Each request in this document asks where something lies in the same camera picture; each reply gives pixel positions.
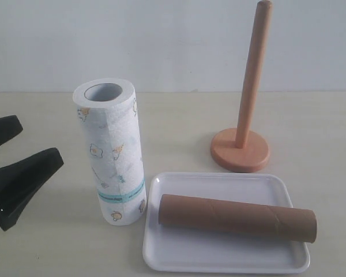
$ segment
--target paper towel roll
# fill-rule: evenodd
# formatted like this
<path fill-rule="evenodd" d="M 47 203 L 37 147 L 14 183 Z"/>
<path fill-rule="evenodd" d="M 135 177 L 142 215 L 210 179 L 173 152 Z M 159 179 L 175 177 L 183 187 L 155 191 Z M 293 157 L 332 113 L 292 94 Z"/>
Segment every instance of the paper towel roll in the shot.
<path fill-rule="evenodd" d="M 136 93 L 123 79 L 104 78 L 73 93 L 101 211 L 112 225 L 128 225 L 146 206 Z"/>

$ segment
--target tube opening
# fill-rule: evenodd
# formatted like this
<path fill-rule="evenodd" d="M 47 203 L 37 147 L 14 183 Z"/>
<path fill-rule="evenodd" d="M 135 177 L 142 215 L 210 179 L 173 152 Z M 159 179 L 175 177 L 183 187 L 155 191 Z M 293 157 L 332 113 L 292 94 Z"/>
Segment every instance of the tube opening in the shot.
<path fill-rule="evenodd" d="M 114 100 L 121 95 L 123 89 L 112 83 L 98 84 L 88 88 L 85 91 L 85 97 L 90 101 L 105 102 Z"/>

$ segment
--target white tray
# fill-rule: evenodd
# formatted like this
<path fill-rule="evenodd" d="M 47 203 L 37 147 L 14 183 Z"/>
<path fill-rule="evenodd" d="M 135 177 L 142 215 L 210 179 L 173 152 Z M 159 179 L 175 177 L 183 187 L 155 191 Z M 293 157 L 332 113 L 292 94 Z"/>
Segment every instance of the white tray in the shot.
<path fill-rule="evenodd" d="M 268 174 L 162 173 L 151 183 L 144 260 L 158 271 L 297 274 L 310 264 L 305 243 L 163 227 L 164 193 L 292 207 L 283 182 Z"/>

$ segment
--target cardboard tube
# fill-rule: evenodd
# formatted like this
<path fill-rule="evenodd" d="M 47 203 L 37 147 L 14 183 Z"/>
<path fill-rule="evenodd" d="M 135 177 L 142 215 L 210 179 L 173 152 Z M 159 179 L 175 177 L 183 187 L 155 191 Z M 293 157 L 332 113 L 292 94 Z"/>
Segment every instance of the cardboard tube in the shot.
<path fill-rule="evenodd" d="M 313 243 L 311 210 L 164 194 L 159 224 Z"/>

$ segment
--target table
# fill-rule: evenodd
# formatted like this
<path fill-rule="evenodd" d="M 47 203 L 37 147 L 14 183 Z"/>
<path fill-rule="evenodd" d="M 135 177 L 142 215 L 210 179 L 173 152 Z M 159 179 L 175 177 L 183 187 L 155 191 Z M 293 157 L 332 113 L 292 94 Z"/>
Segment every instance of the table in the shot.
<path fill-rule="evenodd" d="M 226 172 L 209 145 L 236 125 L 240 93 L 138 93 L 137 100 L 147 190 L 164 171 Z M 144 263 L 145 217 L 125 227 L 103 219 L 70 93 L 0 93 L 0 117 L 10 114 L 24 130 L 0 147 L 0 167 L 49 147 L 65 164 L 17 224 L 0 230 L 0 276 L 202 276 Z M 251 129 L 271 147 L 260 172 L 280 177 L 294 207 L 318 219 L 311 265 L 300 276 L 346 276 L 346 92 L 259 93 Z"/>

